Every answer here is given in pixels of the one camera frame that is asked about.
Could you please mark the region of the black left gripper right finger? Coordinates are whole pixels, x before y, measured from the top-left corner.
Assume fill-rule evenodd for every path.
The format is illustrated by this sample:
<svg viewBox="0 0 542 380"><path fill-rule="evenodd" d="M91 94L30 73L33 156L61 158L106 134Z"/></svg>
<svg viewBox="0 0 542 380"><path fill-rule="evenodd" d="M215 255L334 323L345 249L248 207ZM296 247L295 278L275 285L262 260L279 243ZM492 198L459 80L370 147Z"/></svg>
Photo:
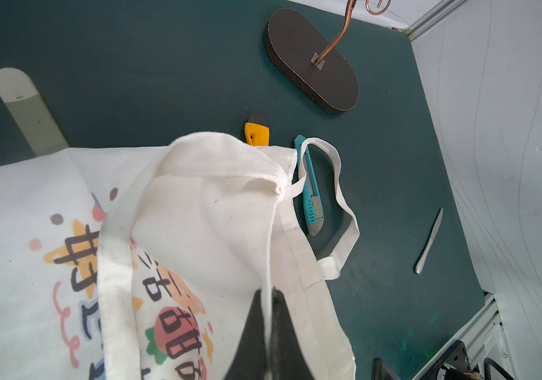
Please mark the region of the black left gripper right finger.
<svg viewBox="0 0 542 380"><path fill-rule="evenodd" d="M270 373L272 379L312 380L314 377L301 351L283 293L273 289Z"/></svg>

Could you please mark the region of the long yellow utility knife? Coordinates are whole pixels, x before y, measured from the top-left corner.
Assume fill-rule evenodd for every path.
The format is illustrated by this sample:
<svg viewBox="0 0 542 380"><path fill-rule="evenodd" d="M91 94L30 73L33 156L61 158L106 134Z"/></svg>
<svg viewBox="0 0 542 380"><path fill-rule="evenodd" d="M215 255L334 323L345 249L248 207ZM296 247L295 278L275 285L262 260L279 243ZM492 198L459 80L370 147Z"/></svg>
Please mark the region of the long yellow utility knife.
<svg viewBox="0 0 542 380"><path fill-rule="evenodd" d="M244 124L244 134L247 144L255 147L268 147L270 129L267 117L261 113L250 114Z"/></svg>

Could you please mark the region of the green table mat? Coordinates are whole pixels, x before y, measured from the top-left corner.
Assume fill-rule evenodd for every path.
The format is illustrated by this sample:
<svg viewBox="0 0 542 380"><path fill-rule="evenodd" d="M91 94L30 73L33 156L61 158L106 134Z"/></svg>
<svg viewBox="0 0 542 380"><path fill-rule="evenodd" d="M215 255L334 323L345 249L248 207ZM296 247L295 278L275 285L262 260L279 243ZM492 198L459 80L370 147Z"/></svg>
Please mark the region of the green table mat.
<svg viewBox="0 0 542 380"><path fill-rule="evenodd" d="M253 112L271 141L332 143L361 236L329 284L356 377L383 359L416 375L484 304L415 55L404 33L350 26L339 52L359 98L323 111L270 61L263 29L284 1L0 1L0 69L24 71L71 148L241 136ZM0 98L0 167L34 159ZM442 224L415 274L440 209Z"/></svg>

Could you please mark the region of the olive green utility knife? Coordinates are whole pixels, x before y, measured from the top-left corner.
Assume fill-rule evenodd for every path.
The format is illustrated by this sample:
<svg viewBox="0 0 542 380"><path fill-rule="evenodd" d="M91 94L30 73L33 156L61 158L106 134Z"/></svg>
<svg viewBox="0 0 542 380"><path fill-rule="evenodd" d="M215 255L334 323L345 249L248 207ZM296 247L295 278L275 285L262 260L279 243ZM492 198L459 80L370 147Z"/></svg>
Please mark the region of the olive green utility knife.
<svg viewBox="0 0 542 380"><path fill-rule="evenodd" d="M0 69L0 98L37 157L68 149L68 141L24 71Z"/></svg>

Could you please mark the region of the silver letter opener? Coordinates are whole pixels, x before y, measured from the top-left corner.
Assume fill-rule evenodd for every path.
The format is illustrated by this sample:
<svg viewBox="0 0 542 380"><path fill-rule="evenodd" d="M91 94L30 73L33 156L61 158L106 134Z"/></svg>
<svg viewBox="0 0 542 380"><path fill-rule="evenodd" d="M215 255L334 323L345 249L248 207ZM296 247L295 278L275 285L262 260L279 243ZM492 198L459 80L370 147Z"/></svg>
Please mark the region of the silver letter opener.
<svg viewBox="0 0 542 380"><path fill-rule="evenodd" d="M438 233L438 231L440 229L440 226L442 224L443 216L444 216L444 209L441 208L440 211L437 214L437 218L434 221L431 232L429 233L429 237L428 237L428 240L426 242L426 245L424 246L424 249L423 249L420 257L418 258L418 261L415 264L414 270L415 270L415 274L417 274L417 275L421 275L422 272L423 272L423 269L424 269L425 264L426 264L426 260L427 260L427 258L429 256L429 252L431 250L432 245L434 244L434 240L435 240L435 238L437 236L437 233Z"/></svg>

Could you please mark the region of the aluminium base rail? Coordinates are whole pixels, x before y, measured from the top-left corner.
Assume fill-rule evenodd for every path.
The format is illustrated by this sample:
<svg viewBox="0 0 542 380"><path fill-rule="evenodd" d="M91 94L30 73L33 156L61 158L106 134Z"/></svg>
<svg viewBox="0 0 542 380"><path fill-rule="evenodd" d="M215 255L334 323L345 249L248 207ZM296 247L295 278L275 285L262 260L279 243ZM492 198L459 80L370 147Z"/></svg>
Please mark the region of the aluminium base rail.
<svg viewBox="0 0 542 380"><path fill-rule="evenodd" d="M498 303L493 294L485 294L482 309L413 378L431 378L432 370L440 366L441 359L457 369L467 367L481 375L485 374L485 359L491 359L495 362L489 368L493 379L502 378L502 374L497 371L498 367L511 377L517 377Z"/></svg>

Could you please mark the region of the bronze scroll hanger stand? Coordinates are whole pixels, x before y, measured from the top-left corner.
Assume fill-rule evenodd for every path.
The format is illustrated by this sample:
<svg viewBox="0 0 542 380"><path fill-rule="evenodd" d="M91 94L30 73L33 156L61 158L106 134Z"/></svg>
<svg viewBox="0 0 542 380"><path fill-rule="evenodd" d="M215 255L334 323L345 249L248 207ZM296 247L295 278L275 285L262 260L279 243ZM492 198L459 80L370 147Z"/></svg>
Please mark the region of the bronze scroll hanger stand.
<svg viewBox="0 0 542 380"><path fill-rule="evenodd" d="M270 16L264 46L276 67L320 108L333 115L358 102L358 79L350 63L336 51L346 35L356 7L348 1L342 31L328 41L303 14L288 8Z"/></svg>

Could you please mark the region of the teal utility knife left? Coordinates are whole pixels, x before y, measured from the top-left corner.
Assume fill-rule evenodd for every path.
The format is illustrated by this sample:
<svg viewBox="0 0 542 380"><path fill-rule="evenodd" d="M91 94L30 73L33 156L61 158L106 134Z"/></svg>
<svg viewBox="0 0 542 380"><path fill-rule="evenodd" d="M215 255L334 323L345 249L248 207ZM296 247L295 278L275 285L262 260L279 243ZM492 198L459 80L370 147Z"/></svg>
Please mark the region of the teal utility knife left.
<svg viewBox="0 0 542 380"><path fill-rule="evenodd" d="M315 170L308 148L304 151L304 167L307 170L306 188L303 191L304 217L307 225L307 233L310 236L316 236L323 228L324 213Z"/></svg>

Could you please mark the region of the white printed canvas tote bag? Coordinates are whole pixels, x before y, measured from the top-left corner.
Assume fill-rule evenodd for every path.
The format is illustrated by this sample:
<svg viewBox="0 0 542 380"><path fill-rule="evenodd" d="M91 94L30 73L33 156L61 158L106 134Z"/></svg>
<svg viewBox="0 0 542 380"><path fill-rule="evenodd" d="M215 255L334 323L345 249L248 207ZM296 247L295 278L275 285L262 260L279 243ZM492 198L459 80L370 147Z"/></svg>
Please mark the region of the white printed canvas tote bag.
<svg viewBox="0 0 542 380"><path fill-rule="evenodd" d="M304 151L198 132L167 147L68 148L0 167L0 379L224 379L255 291L270 373L273 289L313 379L356 363L328 282L360 231L315 256L296 216Z"/></svg>

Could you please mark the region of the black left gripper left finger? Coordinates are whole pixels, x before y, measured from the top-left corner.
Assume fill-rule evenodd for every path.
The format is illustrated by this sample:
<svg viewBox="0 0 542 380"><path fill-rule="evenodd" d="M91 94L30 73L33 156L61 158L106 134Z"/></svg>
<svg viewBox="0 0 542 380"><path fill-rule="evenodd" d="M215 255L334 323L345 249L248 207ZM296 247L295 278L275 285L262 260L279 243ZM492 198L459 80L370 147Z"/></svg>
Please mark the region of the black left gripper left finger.
<svg viewBox="0 0 542 380"><path fill-rule="evenodd" d="M261 291L255 291L239 345L226 380L262 380L266 373L265 322Z"/></svg>

